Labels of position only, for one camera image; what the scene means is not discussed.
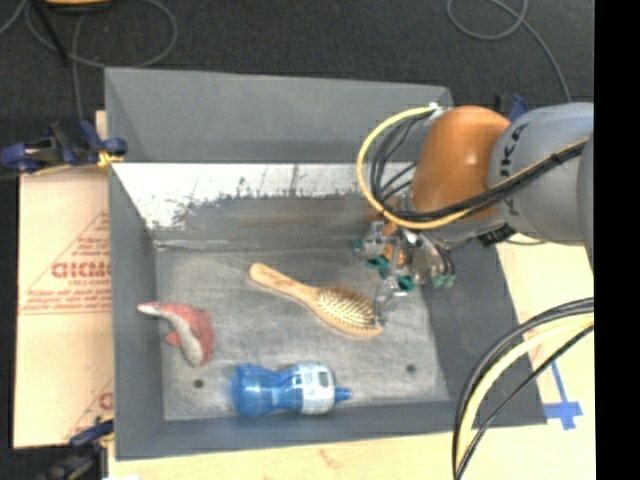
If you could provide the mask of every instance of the blue clamp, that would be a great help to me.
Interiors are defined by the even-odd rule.
[[[100,161],[102,153],[121,158],[128,150],[124,139],[102,140],[88,121],[79,125],[80,138],[70,138],[55,122],[43,137],[33,142],[18,142],[3,148],[0,161],[19,173],[34,172],[60,165],[91,165]]]
[[[37,475],[35,480],[77,480],[96,466],[102,473],[107,468],[107,457],[100,439],[113,431],[113,420],[110,419],[73,436],[69,446],[77,451],[56,462],[46,473]]]

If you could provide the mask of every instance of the yellow cable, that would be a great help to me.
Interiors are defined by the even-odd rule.
[[[462,461],[462,458],[464,457],[464,454],[471,442],[469,436],[471,434],[473,421],[478,412],[480,404],[483,402],[485,395],[487,394],[489,389],[491,389],[491,386],[493,386],[498,377],[500,377],[500,375],[502,375],[505,370],[507,370],[515,361],[517,361],[520,356],[531,351],[531,349],[535,348],[550,337],[567,331],[573,331],[574,333],[580,332],[590,325],[593,325],[594,323],[593,314],[575,315],[565,318],[568,321],[549,322],[545,324],[544,330],[537,332],[526,341],[523,341],[522,343],[511,349],[493,367],[491,367],[491,369],[478,382],[473,391],[473,395],[469,398],[467,408],[460,424],[459,439],[456,443],[456,467],[460,466],[460,462]]]
[[[371,191],[368,189],[367,184],[364,180],[364,176],[362,174],[362,167],[364,165],[364,160],[365,157],[367,155],[367,152],[369,151],[369,148],[371,147],[371,144],[373,143],[373,141],[378,137],[378,135],[380,135],[384,130],[386,130],[389,126],[392,126],[394,124],[396,124],[398,121],[402,121],[403,119],[407,119],[409,117],[414,117],[414,116],[418,116],[420,114],[426,114],[428,112],[433,112],[434,110],[437,110],[439,107],[437,106],[430,106],[430,107],[418,107],[418,108],[414,108],[414,109],[409,109],[409,110],[405,110],[403,112],[400,112],[398,114],[395,114],[393,116],[391,116],[390,118],[386,119],[385,121],[383,121],[382,123],[380,123],[378,126],[376,126],[373,131],[367,136],[367,138],[364,140],[364,142],[362,143],[362,146],[360,147],[360,151],[358,152],[358,156],[356,158],[356,179],[358,181],[358,186],[360,187],[360,190],[362,191],[364,197],[366,198],[366,200],[369,202],[369,204],[371,206],[373,206],[373,208],[375,208],[378,212],[380,212],[382,214],[383,217],[385,217],[387,220],[393,222],[394,224],[397,224],[398,226],[403,226],[405,228],[408,229],[419,229],[419,230],[425,230],[425,229],[434,229],[434,228],[438,228],[441,226],[444,226],[445,224],[450,224],[451,222],[454,222],[458,219],[461,219],[463,217],[465,217],[466,215],[468,215],[469,213],[471,213],[472,211],[474,211],[477,208],[476,206],[472,206],[469,208],[466,208],[464,210],[460,210],[459,212],[456,213],[452,213],[450,215],[447,215],[446,217],[442,217],[439,219],[434,219],[428,222],[413,222],[410,220],[406,220],[406,219],[402,219],[400,217],[396,217],[393,213],[391,213],[389,210],[385,209],[384,206],[382,206],[382,204],[380,204],[378,201],[376,201],[376,199],[373,197],[373,194],[371,193]],[[565,150],[572,148],[574,146],[577,146],[578,144],[581,143],[586,143],[588,140],[588,137],[582,138],[572,144],[569,144],[568,146],[565,146],[564,148],[556,151],[556,154],[562,154]],[[538,167],[538,165],[540,165],[542,162],[544,162],[546,159],[542,159],[539,160],[538,162],[531,164],[530,166],[522,169],[520,172],[518,172],[517,174],[514,174],[513,176],[510,176],[509,178],[506,178],[505,180],[503,180],[502,182],[498,183],[497,185],[495,185],[492,188],[500,188],[508,183],[511,183],[515,178],[519,177],[519,176],[523,176],[525,174],[527,174],[529,171],[535,169]]]

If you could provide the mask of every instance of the black cable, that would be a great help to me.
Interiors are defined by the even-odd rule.
[[[385,195],[385,192],[389,189],[389,187],[391,187],[391,185],[393,185],[394,181],[397,181],[399,178],[401,178],[402,176],[404,176],[405,174],[407,174],[409,171],[411,171],[412,169],[415,169],[417,162],[411,162],[411,164],[409,164],[407,167],[405,167],[404,169],[402,169],[400,172],[398,172],[397,174],[394,174],[391,179],[389,181],[387,181],[384,185],[382,185],[382,188],[380,189],[380,193],[382,196],[382,200],[385,201],[388,197],[390,197],[389,195]],[[404,183],[402,185],[402,188],[406,188],[411,184],[411,181]],[[399,188],[394,188],[391,192],[391,194],[395,194],[396,192],[398,192]]]
[[[462,479],[462,475],[464,475],[464,472],[467,469],[467,466],[469,465],[469,462],[471,461],[471,458],[473,457],[473,454],[475,453],[475,451],[478,448],[478,445],[480,444],[480,440],[482,439],[482,437],[484,436],[484,434],[487,432],[487,430],[489,429],[489,427],[491,426],[491,424],[493,423],[493,421],[498,417],[498,415],[502,412],[502,410],[511,403],[511,401],[518,395],[520,394],[520,392],[526,388],[529,384],[531,384],[535,379],[537,379],[550,365],[551,363],[553,363],[554,361],[556,361],[560,356],[562,356],[567,350],[569,350],[571,347],[573,347],[576,343],[578,343],[581,339],[583,339],[585,336],[587,336],[588,334],[590,334],[591,332],[593,332],[594,330],[594,326],[591,325],[589,327],[587,327],[586,329],[584,329],[583,331],[579,332],[578,334],[576,334],[575,336],[573,336],[571,339],[569,339],[568,341],[566,341],[564,343],[564,345],[562,345],[560,348],[558,348],[553,354],[551,354],[545,361],[544,363],[542,363],[538,368],[536,368],[512,393],[511,395],[509,395],[504,402],[502,402],[492,413],[491,415],[489,415],[489,417],[478,427],[476,434],[474,435],[473,439],[471,440],[471,443],[469,444],[469,447],[467,448],[467,450],[465,451],[465,454],[463,455],[461,461],[460,461],[460,466],[458,467],[457,471],[454,472],[454,479],[455,480],[461,480]]]
[[[504,185],[490,188],[482,194],[470,197],[468,199],[465,199],[464,201],[449,205],[445,208],[440,208],[439,210],[433,210],[425,213],[416,213],[410,211],[398,212],[396,216],[414,222],[428,222],[430,220],[447,217],[451,214],[458,213],[469,208],[473,208],[473,210],[465,214],[465,217],[474,215],[475,213],[479,213],[482,210],[495,205],[499,201],[511,195],[516,190],[521,189],[522,186],[531,183],[532,181],[547,173],[551,169],[557,167],[558,165],[581,155],[584,146],[585,143],[582,142],[566,148],[561,153],[550,155],[530,171],[522,174],[515,174],[514,176],[512,176],[512,179],[510,181],[507,181]]]
[[[460,397],[458,398],[458,405],[456,408],[456,415],[454,420],[454,443],[458,442],[462,417],[466,411],[469,397],[475,389],[475,386],[478,384],[480,379],[484,377],[486,371],[493,364],[495,364],[495,362],[498,361],[500,357],[507,353],[511,346],[522,338],[524,333],[530,331],[531,329],[534,329],[535,327],[538,327],[539,325],[543,325],[569,316],[592,313],[593,311],[593,297],[561,304],[530,318],[526,322],[514,327],[508,333],[499,338],[477,361],[461,390]],[[457,464],[457,450],[455,446],[452,449],[452,464],[453,471],[455,471]]]
[[[385,161],[384,158],[388,157],[387,150],[391,146],[391,143],[396,139],[397,135],[403,128],[409,126],[410,121],[404,121],[397,127],[395,127],[384,139],[382,139],[380,146],[376,149],[371,160],[371,172],[369,174],[369,184],[371,185],[371,193],[373,197],[378,199],[382,197],[380,185],[382,183],[382,176],[384,173]]]
[[[384,203],[386,203],[386,202],[388,201],[388,199],[389,199],[391,196],[393,196],[393,195],[397,194],[397,193],[398,193],[398,192],[400,192],[401,190],[403,190],[403,189],[407,188],[409,185],[411,185],[411,181],[412,181],[412,180],[409,180],[409,181],[407,181],[406,183],[403,183],[402,185],[398,185],[397,187],[395,187],[395,188],[394,188],[393,190],[391,190],[390,192],[388,192],[388,193],[384,194],[384,195],[382,196],[382,201],[381,201],[381,202],[382,202],[382,204],[384,205]]]
[[[395,181],[395,179],[397,179],[395,178],[387,182],[384,187],[381,188],[384,169],[387,162],[389,162],[396,151],[398,151],[398,149],[402,147],[407,137],[409,136],[409,132],[411,131],[413,126],[424,119],[428,119],[431,115],[433,115],[435,111],[436,109],[434,108],[430,112],[420,114],[419,116],[404,121],[403,123],[396,126],[382,140],[380,147],[376,150],[371,161],[370,186],[371,193],[373,194],[374,198],[380,201],[382,199],[382,194],[384,193],[384,191],[390,186],[391,183],[393,183],[393,181]],[[394,140],[401,131],[403,131],[402,136],[395,144],[393,144]]]

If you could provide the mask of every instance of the hairbrush bristles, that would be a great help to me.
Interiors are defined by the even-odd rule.
[[[371,337],[383,329],[371,302],[351,288],[307,286],[261,263],[251,265],[249,277],[263,286],[294,297],[325,323],[344,333]]]
[[[346,332],[377,334],[378,325],[373,305],[359,293],[346,286],[327,286],[318,292],[318,307],[326,316]]]

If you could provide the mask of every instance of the gray bin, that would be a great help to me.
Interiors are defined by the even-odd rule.
[[[450,290],[413,291],[372,340],[339,336],[289,300],[246,281],[253,261],[312,285],[371,295],[378,274],[351,253],[371,212],[354,183],[368,132],[444,88],[359,81],[108,69],[109,136],[127,161],[110,179],[116,454],[120,459],[293,446],[452,429],[457,395],[479,355],[516,321],[493,248],[455,251]],[[417,155],[417,126],[398,166]],[[211,363],[186,364],[168,329],[136,304],[179,299],[211,312]],[[231,408],[236,363],[331,366],[353,400],[322,417],[247,420]],[[528,373],[523,361],[481,414]],[[544,422],[535,387],[498,424]]]

